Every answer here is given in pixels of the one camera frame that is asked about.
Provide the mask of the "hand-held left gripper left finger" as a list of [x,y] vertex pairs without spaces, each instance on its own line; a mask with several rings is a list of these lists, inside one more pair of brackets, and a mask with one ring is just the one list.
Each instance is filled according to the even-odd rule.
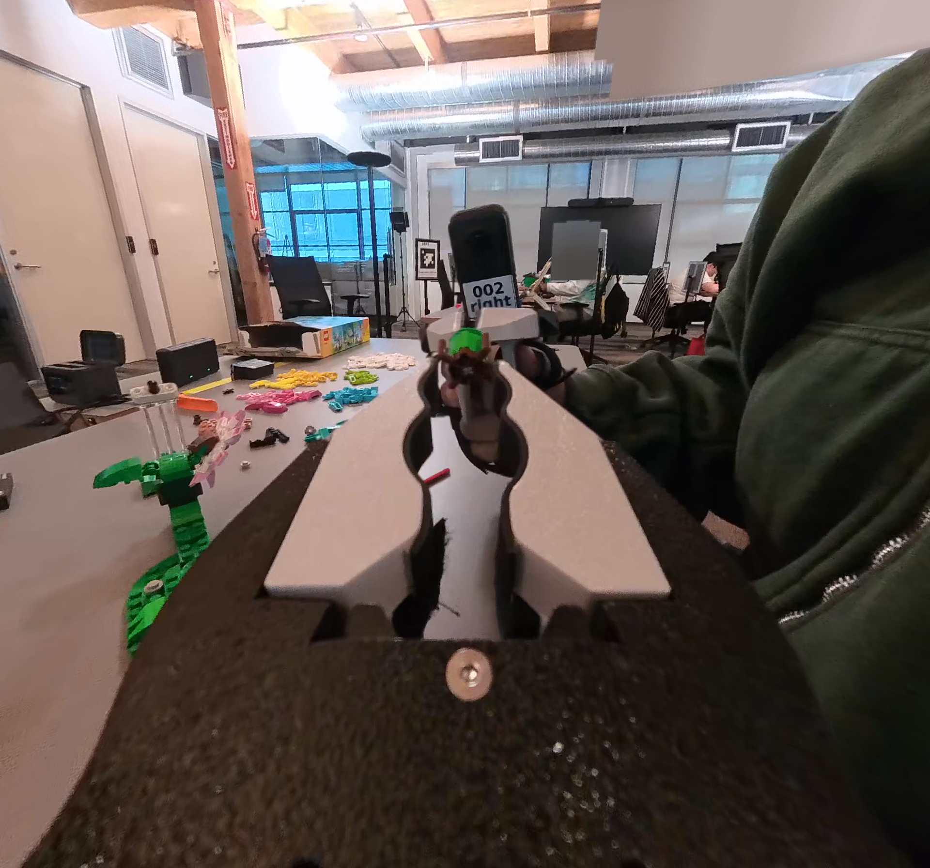
[[434,447],[423,391],[433,366],[419,363],[332,435],[267,573],[267,595],[395,611],[413,593],[412,554],[433,526],[419,476]]

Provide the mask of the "black office chair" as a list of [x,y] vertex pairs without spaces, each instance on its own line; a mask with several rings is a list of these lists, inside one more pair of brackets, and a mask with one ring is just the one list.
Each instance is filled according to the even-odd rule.
[[331,300],[313,257],[272,255],[268,264],[284,320],[332,315]]

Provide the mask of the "wooden pillar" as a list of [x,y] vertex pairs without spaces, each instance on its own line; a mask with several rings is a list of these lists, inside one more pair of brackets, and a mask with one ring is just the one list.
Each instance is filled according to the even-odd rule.
[[255,247],[261,205],[255,183],[233,10],[226,0],[194,0],[217,128],[234,246],[249,324],[273,321],[267,273]]

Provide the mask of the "black battery charging case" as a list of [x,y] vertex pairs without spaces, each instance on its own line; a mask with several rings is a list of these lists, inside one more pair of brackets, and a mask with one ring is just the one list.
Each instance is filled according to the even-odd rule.
[[125,364],[121,333],[82,329],[79,360],[43,365],[42,381],[56,403],[76,409],[115,405],[124,401],[117,369]]

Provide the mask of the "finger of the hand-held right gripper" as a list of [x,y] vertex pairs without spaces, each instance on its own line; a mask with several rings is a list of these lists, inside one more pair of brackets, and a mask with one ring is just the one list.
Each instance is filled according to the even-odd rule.
[[467,317],[462,308],[442,309],[424,318],[424,353],[436,356],[444,353],[452,356],[457,353],[454,336],[465,327]]
[[540,321],[536,312],[528,307],[483,307],[479,310],[475,327],[496,346],[502,359],[517,368],[518,348],[540,339]]

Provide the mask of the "black desk mat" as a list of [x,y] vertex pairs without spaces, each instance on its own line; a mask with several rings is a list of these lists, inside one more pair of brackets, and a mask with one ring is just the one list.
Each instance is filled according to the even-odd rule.
[[46,410],[11,362],[1,364],[1,454],[69,433],[68,425]]

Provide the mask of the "pile of magenta lego pieces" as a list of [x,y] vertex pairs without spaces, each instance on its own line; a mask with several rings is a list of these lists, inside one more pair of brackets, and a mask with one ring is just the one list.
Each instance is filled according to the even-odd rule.
[[269,415],[282,415],[290,407],[301,403],[322,398],[322,393],[315,389],[303,390],[265,390],[237,395],[236,399],[242,403],[247,412],[260,412]]

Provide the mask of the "black charger box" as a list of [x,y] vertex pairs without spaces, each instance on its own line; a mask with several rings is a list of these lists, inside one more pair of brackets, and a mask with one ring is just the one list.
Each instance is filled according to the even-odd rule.
[[186,341],[157,349],[155,360],[161,381],[178,387],[218,373],[217,343],[212,338]]

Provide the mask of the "small green brown lego assembly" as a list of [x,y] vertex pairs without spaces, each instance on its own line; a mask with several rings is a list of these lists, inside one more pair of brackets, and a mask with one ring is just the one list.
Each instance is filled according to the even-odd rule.
[[452,389],[490,385],[496,376],[490,338],[477,327],[460,327],[440,339],[435,356]]

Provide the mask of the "wall vent grille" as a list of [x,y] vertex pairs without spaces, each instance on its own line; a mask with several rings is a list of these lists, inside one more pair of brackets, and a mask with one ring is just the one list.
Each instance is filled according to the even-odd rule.
[[138,26],[121,26],[111,32],[123,77],[147,90],[173,97],[164,39]]

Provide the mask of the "lego set cardboard box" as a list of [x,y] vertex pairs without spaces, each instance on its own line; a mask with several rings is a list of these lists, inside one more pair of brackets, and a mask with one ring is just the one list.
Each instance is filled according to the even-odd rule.
[[320,360],[370,341],[367,316],[299,316],[238,329],[240,354]]

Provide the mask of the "green lego plant model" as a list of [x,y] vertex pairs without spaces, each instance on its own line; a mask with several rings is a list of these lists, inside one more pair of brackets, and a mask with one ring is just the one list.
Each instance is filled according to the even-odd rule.
[[199,429],[188,441],[180,409],[193,404],[194,398],[180,394],[177,385],[149,380],[131,388],[128,400],[144,417],[154,457],[148,461],[133,457],[108,466],[96,475],[93,488],[138,484],[143,498],[157,499],[169,510],[174,544],[174,552],[144,572],[126,598],[125,643],[134,657],[169,596],[210,545],[200,504],[203,487],[214,485],[217,468],[241,439],[247,414],[219,410],[208,399],[203,411],[206,429]]

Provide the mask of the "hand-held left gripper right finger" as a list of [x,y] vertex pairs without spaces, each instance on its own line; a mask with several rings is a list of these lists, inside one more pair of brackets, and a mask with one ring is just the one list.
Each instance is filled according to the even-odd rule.
[[509,364],[496,365],[496,545],[502,637],[537,637],[559,609],[665,601],[670,583],[598,435]]

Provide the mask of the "person's right hand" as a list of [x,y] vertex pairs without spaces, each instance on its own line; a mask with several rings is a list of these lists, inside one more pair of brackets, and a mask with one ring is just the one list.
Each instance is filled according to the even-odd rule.
[[440,397],[467,461],[485,474],[509,478],[512,470],[502,456],[501,411],[506,397],[499,375],[493,372],[487,379],[461,383],[443,372]]

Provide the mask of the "black bag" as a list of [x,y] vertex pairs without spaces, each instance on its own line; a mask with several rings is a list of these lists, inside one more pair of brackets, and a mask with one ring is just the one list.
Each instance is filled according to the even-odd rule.
[[604,295],[602,305],[602,324],[600,335],[608,340],[615,335],[626,336],[626,319],[629,312],[630,298],[622,282],[617,279]]

